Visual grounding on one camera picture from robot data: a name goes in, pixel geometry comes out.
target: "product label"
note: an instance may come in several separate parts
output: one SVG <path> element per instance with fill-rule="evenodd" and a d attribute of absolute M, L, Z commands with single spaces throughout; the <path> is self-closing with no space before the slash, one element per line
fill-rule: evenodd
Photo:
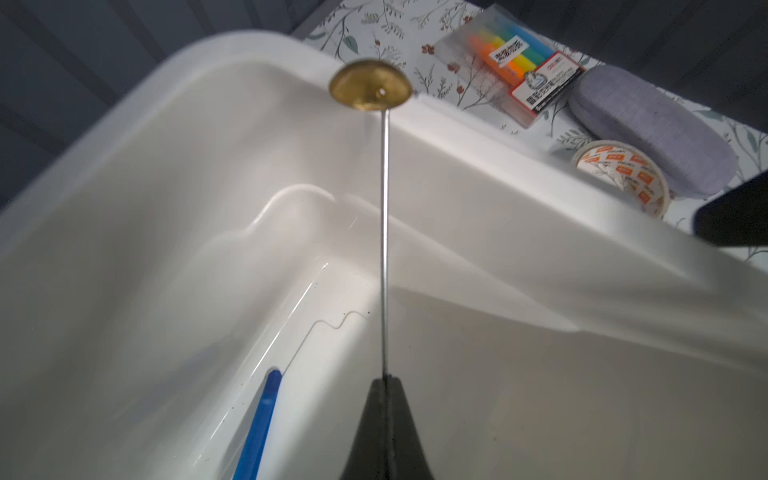
<path fill-rule="evenodd" d="M 535 71 L 525 72 L 525 81 L 511 94 L 525 107 L 538 113 L 582 73 L 575 61 L 556 51 Z"/>
<path fill-rule="evenodd" d="M 513 58 L 520 55 L 529 46 L 530 45 L 525 43 L 525 40 L 515 35 L 510 38 L 507 43 L 492 51 L 490 57 L 498 63 L 499 67 L 503 67 L 512 61 Z"/>
<path fill-rule="evenodd" d="M 654 182 L 654 178 L 645 172 L 640 172 L 639 174 L 637 174 L 637 178 L 645 182 L 646 185 L 650 185 Z"/>

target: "black object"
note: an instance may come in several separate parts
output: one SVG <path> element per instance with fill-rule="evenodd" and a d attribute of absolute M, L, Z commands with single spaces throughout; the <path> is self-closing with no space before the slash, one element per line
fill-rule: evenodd
<path fill-rule="evenodd" d="M 432 480 L 399 379 L 371 383 L 342 480 Z"/>
<path fill-rule="evenodd" d="M 701 207 L 694 234 L 718 247 L 768 245 L 768 172 Z"/>

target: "white plastic tub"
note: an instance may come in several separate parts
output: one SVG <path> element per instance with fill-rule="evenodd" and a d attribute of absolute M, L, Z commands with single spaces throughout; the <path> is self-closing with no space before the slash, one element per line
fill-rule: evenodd
<path fill-rule="evenodd" d="M 0 477 L 338 478 L 378 373 L 379 119 L 237 33 L 0 216 Z M 433 474 L 768 477 L 768 277 L 447 106 L 392 113 L 391 356 Z"/>

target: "dark gray wall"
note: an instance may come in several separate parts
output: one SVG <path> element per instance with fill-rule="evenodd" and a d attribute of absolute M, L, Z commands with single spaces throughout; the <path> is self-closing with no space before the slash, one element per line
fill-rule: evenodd
<path fill-rule="evenodd" d="M 321 0 L 0 0 L 0 206 L 176 50 Z"/>
<path fill-rule="evenodd" d="M 767 0 L 476 0 L 768 131 Z"/>

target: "thin metal wire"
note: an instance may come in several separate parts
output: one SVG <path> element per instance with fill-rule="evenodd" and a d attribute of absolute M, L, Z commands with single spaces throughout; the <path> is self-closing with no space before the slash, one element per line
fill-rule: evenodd
<path fill-rule="evenodd" d="M 382 378 L 389 373 L 389 109 L 382 111 Z"/>

